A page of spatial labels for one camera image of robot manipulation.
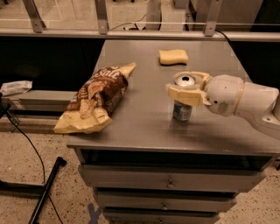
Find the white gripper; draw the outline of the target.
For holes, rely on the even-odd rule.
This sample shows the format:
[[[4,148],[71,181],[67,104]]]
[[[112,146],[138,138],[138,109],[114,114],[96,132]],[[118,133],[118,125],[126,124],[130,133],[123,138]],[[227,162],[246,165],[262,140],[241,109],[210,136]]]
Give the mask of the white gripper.
[[[211,78],[209,73],[179,72],[173,76],[176,85],[167,84],[165,88],[174,101],[192,107],[206,105],[212,113],[231,116],[242,93],[244,80],[225,74]],[[205,92],[199,89],[204,86]]]

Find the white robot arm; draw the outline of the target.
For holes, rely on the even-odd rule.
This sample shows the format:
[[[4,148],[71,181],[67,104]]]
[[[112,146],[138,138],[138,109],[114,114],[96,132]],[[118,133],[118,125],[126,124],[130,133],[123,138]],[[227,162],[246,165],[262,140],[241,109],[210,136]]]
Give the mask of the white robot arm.
[[[179,72],[165,85],[176,102],[198,107],[221,116],[239,116],[265,135],[280,138],[279,90],[242,78],[202,72]]]

